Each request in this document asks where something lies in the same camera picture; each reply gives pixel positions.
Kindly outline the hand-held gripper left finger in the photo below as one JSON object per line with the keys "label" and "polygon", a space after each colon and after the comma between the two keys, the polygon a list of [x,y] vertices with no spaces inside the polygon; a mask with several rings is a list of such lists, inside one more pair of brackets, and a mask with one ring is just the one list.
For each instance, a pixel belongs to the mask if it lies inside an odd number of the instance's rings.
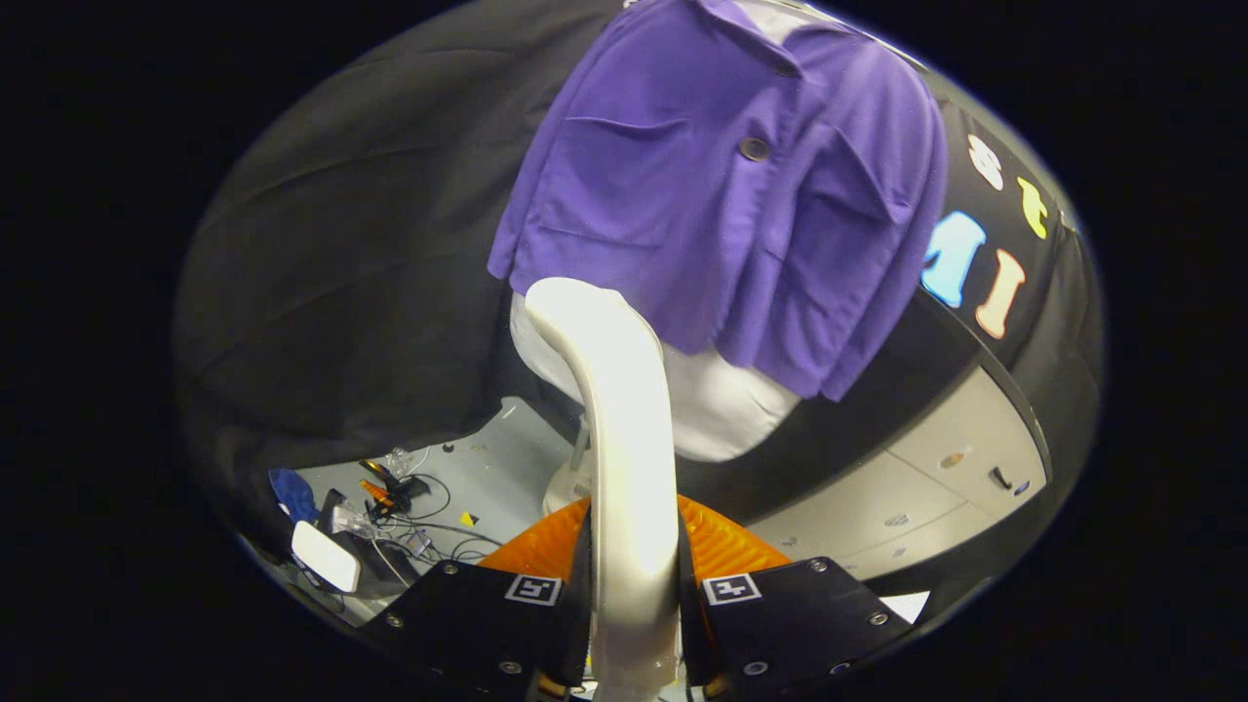
{"label": "hand-held gripper left finger", "polygon": [[427,701],[580,701],[590,648],[592,510],[567,505],[477,565],[432,565],[358,635]]}

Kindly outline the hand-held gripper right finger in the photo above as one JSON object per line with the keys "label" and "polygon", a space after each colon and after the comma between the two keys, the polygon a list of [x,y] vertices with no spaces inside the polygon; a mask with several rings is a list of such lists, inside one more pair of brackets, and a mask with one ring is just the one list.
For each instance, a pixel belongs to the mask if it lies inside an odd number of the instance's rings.
{"label": "hand-held gripper right finger", "polygon": [[877,662],[911,621],[830,557],[789,560],[676,498],[681,663],[690,700],[800,701]]}

